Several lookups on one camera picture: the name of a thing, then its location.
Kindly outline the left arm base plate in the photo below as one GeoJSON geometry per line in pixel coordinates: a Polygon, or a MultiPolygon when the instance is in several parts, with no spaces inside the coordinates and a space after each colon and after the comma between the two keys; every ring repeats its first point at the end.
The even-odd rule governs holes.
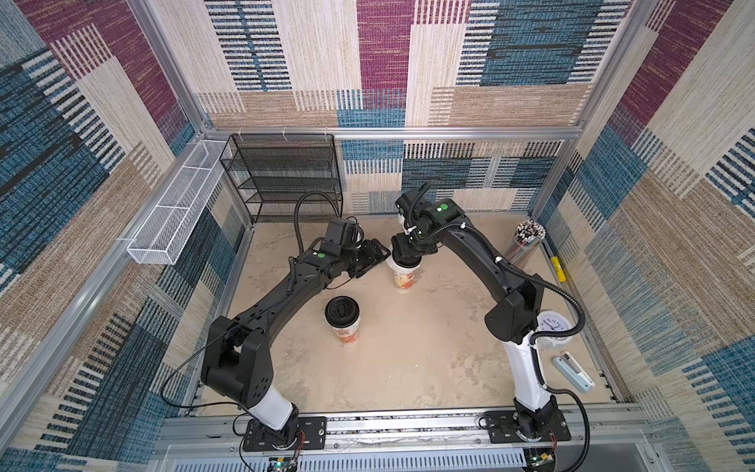
{"type": "Polygon", "coordinates": [[[281,431],[273,430],[257,419],[248,423],[243,436],[243,452],[294,452],[294,450],[323,450],[328,431],[324,416],[299,417],[289,421],[281,431]]]}

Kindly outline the paper milk tea cup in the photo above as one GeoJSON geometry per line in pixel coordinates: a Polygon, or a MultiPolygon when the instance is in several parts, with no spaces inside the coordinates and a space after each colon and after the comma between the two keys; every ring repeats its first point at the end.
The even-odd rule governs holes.
{"type": "Polygon", "coordinates": [[[351,343],[358,338],[360,314],[358,303],[348,296],[334,297],[324,310],[326,322],[343,343],[351,343]]]}
{"type": "Polygon", "coordinates": [[[409,275],[399,275],[398,273],[392,271],[395,288],[402,293],[408,292],[415,284],[417,271],[415,271],[415,273],[409,273],[409,275]]]}

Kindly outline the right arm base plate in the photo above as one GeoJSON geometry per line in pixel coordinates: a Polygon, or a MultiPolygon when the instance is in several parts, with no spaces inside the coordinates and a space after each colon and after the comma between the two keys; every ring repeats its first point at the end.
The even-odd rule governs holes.
{"type": "Polygon", "coordinates": [[[545,426],[541,427],[534,437],[527,437],[518,421],[514,418],[515,410],[500,410],[485,412],[478,419],[478,427],[486,431],[492,444],[539,443],[551,442],[552,434],[556,442],[572,440],[564,414],[558,411],[545,426]]]}

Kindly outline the black cup lid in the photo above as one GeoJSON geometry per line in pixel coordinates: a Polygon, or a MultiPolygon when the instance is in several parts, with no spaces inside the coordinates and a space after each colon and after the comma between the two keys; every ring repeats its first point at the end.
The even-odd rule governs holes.
{"type": "Polygon", "coordinates": [[[360,307],[351,297],[337,296],[328,302],[324,315],[332,328],[349,328],[359,320],[360,307]]]}
{"type": "Polygon", "coordinates": [[[401,267],[401,269],[416,269],[416,267],[419,267],[422,257],[393,251],[391,254],[391,261],[393,261],[397,267],[401,267]]]}

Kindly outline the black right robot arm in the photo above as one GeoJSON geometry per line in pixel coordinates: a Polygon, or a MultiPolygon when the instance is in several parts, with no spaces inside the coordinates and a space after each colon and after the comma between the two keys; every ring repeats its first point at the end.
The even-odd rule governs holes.
{"type": "Polygon", "coordinates": [[[586,315],[577,299],[540,275],[529,275],[513,265],[450,199],[436,203],[426,198],[429,183],[402,194],[395,202],[402,217],[402,231],[391,238],[392,258],[407,264],[430,256],[444,246],[454,253],[489,290],[495,306],[487,312],[488,331],[503,343],[514,379],[513,420],[517,434],[525,442],[535,442],[548,434],[556,423],[560,407],[559,395],[571,397],[584,426],[582,450],[568,466],[578,470],[585,462],[591,446],[591,427],[587,409],[570,389],[550,387],[541,366],[537,341],[541,338],[567,338],[585,328],[586,315]],[[576,312],[576,322],[564,332],[541,330],[538,314],[543,295],[550,290],[560,295],[576,312]]]}

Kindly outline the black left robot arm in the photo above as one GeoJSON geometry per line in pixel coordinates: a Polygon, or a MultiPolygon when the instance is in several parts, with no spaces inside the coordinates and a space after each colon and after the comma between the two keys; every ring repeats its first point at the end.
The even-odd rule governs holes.
{"type": "Polygon", "coordinates": [[[343,218],[328,194],[302,195],[294,208],[294,230],[299,254],[288,260],[288,275],[251,308],[235,318],[212,322],[204,356],[201,381],[252,417],[251,435],[272,448],[291,448],[304,442],[299,431],[299,410],[273,387],[271,346],[279,332],[312,298],[346,273],[351,279],[365,275],[385,261],[389,249],[364,230],[343,218]],[[326,235],[306,248],[299,226],[299,212],[306,198],[323,197],[335,212],[326,235]]]}

